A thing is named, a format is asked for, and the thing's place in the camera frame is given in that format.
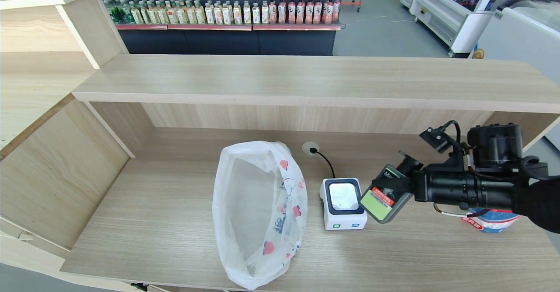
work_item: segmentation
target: yellow bottle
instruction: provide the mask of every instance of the yellow bottle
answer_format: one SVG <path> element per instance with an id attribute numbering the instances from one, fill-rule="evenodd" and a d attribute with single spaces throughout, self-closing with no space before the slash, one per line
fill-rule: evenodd
<path id="1" fill-rule="evenodd" d="M 188 24 L 189 19 L 186 16 L 185 3 L 179 0 L 177 7 L 177 19 L 179 24 Z"/>
<path id="2" fill-rule="evenodd" d="M 156 1 L 157 5 L 157 15 L 160 17 L 162 24 L 169 24 L 168 11 L 162 6 L 161 1 Z"/>
<path id="3" fill-rule="evenodd" d="M 200 1 L 194 1 L 196 20 L 199 24 L 206 24 L 206 12 L 200 5 Z"/>
<path id="4" fill-rule="evenodd" d="M 150 8 L 148 9 L 148 15 L 150 16 L 150 21 L 152 24 L 161 24 L 160 16 L 157 13 L 156 6 L 154 3 L 150 3 Z"/>
<path id="5" fill-rule="evenodd" d="M 186 16 L 189 19 L 189 23 L 191 24 L 198 24 L 198 21 L 196 20 L 196 12 L 194 11 L 194 7 L 192 7 L 192 5 L 190 5 L 190 2 L 186 2 Z"/>
<path id="6" fill-rule="evenodd" d="M 165 6 L 167 8 L 169 23 L 174 25 L 178 24 L 179 22 L 177 21 L 177 10 L 175 8 L 175 3 L 166 1 Z"/>

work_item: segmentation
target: wooden panel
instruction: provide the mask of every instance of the wooden panel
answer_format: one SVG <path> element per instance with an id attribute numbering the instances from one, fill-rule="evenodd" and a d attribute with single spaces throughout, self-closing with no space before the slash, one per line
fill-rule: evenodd
<path id="1" fill-rule="evenodd" d="M 558 122 L 558 114 L 537 114 L 537 113 L 507 113 L 496 111 L 486 120 L 485 126 L 489 124 L 515 123 L 521 125 L 523 131 L 523 146 L 527 150 L 546 132 L 554 127 Z"/>
<path id="2" fill-rule="evenodd" d="M 8 233 L 9 235 L 13 236 L 14 238 L 18 238 L 21 234 L 31 234 L 33 240 L 29 240 L 26 243 L 39 248 L 40 250 L 44 250 L 50 254 L 55 256 L 59 256 L 60 258 L 66 258 L 70 252 L 68 250 L 64 250 L 56 245 L 49 243 L 48 241 L 36 236 L 33 233 L 25 232 L 21 228 L 18 228 L 12 223 L 9 223 L 4 218 L 0 218 L 0 230 L 2 232 Z"/>
<path id="3" fill-rule="evenodd" d="M 526 63 L 498 60 L 118 55 L 73 93 L 84 101 L 560 113 L 557 85 Z"/>
<path id="4" fill-rule="evenodd" d="M 0 11 L 0 51 L 82 51 L 56 7 L 26 7 Z M 26 63 L 32 67 L 33 62 Z"/>
<path id="5" fill-rule="evenodd" d="M 98 0 L 76 0 L 56 8 L 94 69 L 117 54 L 128 53 L 120 35 L 112 29 L 115 25 L 108 23 L 107 11 L 100 7 Z"/>
<path id="6" fill-rule="evenodd" d="M 70 250 L 127 160 L 73 100 L 2 160 L 0 214 Z"/>
<path id="7" fill-rule="evenodd" d="M 62 270 L 169 286 L 239 288 L 228 280 L 216 250 L 212 193 L 222 148 L 251 140 L 287 144 L 308 187 L 302 248 L 288 272 L 260 290 L 444 291 L 452 286 L 468 292 L 472 278 L 486 290 L 554 291 L 560 285 L 558 253 L 526 218 L 492 236 L 437 214 L 431 204 L 411 201 L 388 224 L 370 219 L 364 230 L 326 231 L 318 189 L 330 170 L 322 158 L 306 156 L 301 144 L 318 142 L 336 174 L 357 177 L 364 188 L 385 164 L 402 160 L 397 150 L 425 164 L 445 157 L 405 134 L 156 128 L 116 179 Z"/>
<path id="8" fill-rule="evenodd" d="M 67 102 L 59 108 L 56 105 L 94 69 L 81 51 L 2 53 L 1 57 L 0 147 L 4 157 L 9 153 L 4 149 L 6 145 L 20 136 L 12 142 L 12 147 L 18 146 L 50 115 L 64 107 Z"/>
<path id="9" fill-rule="evenodd" d="M 104 126 L 131 158 L 144 147 L 154 131 L 154 124 L 142 104 L 134 102 L 92 102 Z"/>
<path id="10" fill-rule="evenodd" d="M 455 119 L 468 129 L 492 111 L 142 104 L 156 127 L 420 134 Z M 455 133 L 450 127 L 448 133 Z"/>
<path id="11" fill-rule="evenodd" d="M 111 291 L 138 292 L 136 288 L 117 280 L 91 278 L 76 274 L 60 272 L 64 258 L 50 254 L 40 248 L 17 239 L 2 238 L 0 240 L 0 262 L 10 266 L 23 268 L 74 284 L 104 288 Z"/>

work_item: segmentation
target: red shelf edge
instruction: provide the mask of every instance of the red shelf edge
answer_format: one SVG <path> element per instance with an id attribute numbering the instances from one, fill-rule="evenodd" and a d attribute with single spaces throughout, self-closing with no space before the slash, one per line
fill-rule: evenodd
<path id="1" fill-rule="evenodd" d="M 166 30 L 167 25 L 128 25 L 128 24 L 115 24 L 116 29 L 120 30 L 135 30 L 135 29 L 148 29 L 148 30 Z"/>
<path id="2" fill-rule="evenodd" d="M 168 25 L 170 30 L 199 30 L 199 31 L 251 31 L 251 25 Z"/>
<path id="3" fill-rule="evenodd" d="M 253 25 L 252 30 L 254 31 L 339 31 L 342 28 L 340 24 L 331 25 L 284 25 L 284 24 L 274 24 L 274 25 Z"/>

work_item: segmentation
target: red sticker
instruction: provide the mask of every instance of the red sticker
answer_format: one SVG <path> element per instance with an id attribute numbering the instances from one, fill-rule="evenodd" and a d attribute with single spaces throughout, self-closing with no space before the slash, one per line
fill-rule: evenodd
<path id="1" fill-rule="evenodd" d="M 374 193 L 374 195 L 376 195 L 376 197 L 379 198 L 379 200 L 384 202 L 386 205 L 392 207 L 392 205 L 395 203 L 394 200 L 387 197 L 387 195 L 384 194 L 381 190 L 379 190 L 379 188 L 374 187 L 374 188 L 371 189 L 371 191 Z"/>

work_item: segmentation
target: white plastic bag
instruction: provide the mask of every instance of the white plastic bag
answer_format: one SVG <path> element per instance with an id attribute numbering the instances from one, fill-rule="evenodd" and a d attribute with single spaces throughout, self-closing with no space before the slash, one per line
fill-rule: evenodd
<path id="1" fill-rule="evenodd" d="M 228 278 L 254 290 L 278 278 L 299 250 L 308 194 L 300 168 L 280 142 L 245 142 L 222 150 L 212 218 Z"/>

